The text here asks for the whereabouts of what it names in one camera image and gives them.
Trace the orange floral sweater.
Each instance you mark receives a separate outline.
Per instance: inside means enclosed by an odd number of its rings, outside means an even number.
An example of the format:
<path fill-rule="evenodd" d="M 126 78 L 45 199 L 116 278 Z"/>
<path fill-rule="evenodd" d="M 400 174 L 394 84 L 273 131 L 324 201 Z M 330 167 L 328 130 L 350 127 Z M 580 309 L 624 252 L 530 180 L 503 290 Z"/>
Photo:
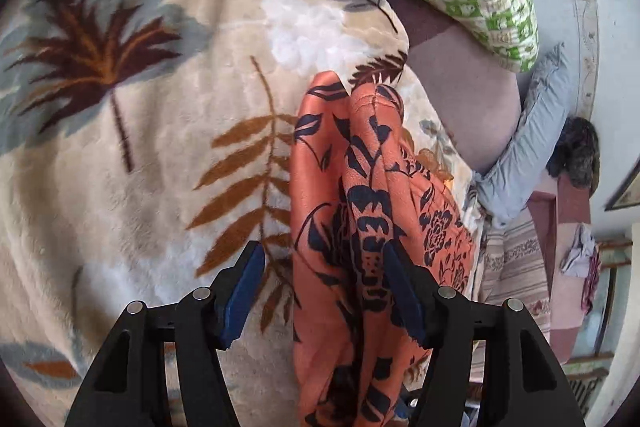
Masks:
<path fill-rule="evenodd" d="M 454 196 L 413 154 L 386 84 L 314 77 L 290 158 L 294 366 L 305 426 L 382 426 L 430 354 L 401 323 L 383 267 L 397 241 L 438 283 L 468 285 L 473 239 Z"/>

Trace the magenta cloth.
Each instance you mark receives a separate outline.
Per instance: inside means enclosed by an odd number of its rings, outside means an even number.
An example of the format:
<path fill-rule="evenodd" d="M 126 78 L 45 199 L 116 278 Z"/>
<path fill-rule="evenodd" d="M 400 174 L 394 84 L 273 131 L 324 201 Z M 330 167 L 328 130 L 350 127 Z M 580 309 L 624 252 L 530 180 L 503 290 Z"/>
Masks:
<path fill-rule="evenodd" d="M 600 280 L 600 251 L 596 248 L 589 260 L 589 270 L 582 286 L 582 311 L 588 315 L 593 308 L 594 296 L 596 295 Z"/>

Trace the striped floral pillow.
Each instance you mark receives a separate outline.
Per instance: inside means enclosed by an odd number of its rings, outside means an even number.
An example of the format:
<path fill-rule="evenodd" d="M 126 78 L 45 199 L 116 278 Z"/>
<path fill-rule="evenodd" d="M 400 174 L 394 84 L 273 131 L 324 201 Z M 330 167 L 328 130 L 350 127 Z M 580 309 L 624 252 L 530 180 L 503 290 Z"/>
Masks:
<path fill-rule="evenodd" d="M 521 300 L 544 334 L 550 337 L 550 291 L 535 223 L 527 208 L 505 228 L 488 228 L 480 246 L 473 298 L 500 306 Z"/>

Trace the grey crumpled cloth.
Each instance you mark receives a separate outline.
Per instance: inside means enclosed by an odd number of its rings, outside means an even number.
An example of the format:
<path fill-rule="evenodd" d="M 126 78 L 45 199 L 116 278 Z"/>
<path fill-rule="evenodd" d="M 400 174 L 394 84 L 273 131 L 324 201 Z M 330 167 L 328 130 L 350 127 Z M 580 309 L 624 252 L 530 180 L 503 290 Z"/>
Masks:
<path fill-rule="evenodd" d="M 567 277 L 585 279 L 589 270 L 589 260 L 597 248 L 590 225 L 581 223 L 576 229 L 570 250 L 560 264 L 561 272 Z"/>

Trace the light blue pillow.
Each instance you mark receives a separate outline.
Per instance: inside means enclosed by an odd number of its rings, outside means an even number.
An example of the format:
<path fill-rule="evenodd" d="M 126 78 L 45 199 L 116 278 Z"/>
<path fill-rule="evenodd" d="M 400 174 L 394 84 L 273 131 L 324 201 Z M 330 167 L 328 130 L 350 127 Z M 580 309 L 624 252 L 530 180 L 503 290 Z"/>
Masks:
<path fill-rule="evenodd" d="M 576 80 L 565 44 L 552 46 L 532 70 L 518 125 L 487 172 L 474 174 L 477 200 L 501 229 L 526 207 L 574 107 Z"/>

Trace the dark fuzzy cushion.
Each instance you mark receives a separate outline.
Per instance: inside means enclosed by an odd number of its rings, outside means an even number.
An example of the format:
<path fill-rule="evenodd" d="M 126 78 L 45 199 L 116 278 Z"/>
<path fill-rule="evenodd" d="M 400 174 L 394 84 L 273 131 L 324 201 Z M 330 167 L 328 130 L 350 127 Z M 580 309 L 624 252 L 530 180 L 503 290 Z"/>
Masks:
<path fill-rule="evenodd" d="M 600 180 L 600 144 L 596 128 L 582 117 L 567 118 L 547 164 L 551 178 L 566 173 L 575 188 L 592 196 Z"/>

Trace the mauve bed headboard cushion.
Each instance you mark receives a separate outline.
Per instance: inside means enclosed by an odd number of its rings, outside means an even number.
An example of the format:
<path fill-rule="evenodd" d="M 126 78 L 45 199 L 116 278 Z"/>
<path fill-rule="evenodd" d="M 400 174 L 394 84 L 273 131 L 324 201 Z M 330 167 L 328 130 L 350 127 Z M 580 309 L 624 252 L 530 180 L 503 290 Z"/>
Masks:
<path fill-rule="evenodd" d="M 476 172 L 495 165 L 518 124 L 514 72 L 460 23 L 423 0 L 387 0 L 409 38 L 416 73 L 454 147 Z"/>

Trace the cream leaf-pattern blanket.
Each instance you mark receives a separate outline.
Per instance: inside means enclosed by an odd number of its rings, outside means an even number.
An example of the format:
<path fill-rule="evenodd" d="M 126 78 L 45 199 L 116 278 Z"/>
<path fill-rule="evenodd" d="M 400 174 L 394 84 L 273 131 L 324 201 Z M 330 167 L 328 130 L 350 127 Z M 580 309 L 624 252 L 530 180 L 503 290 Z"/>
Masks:
<path fill-rule="evenodd" d="M 132 300 L 175 303 L 266 247 L 221 357 L 245 426 L 296 424 L 288 160 L 318 72 L 392 84 L 471 221 L 472 172 L 386 0 L 10 0 L 1 14 L 1 358 L 61 426 Z"/>

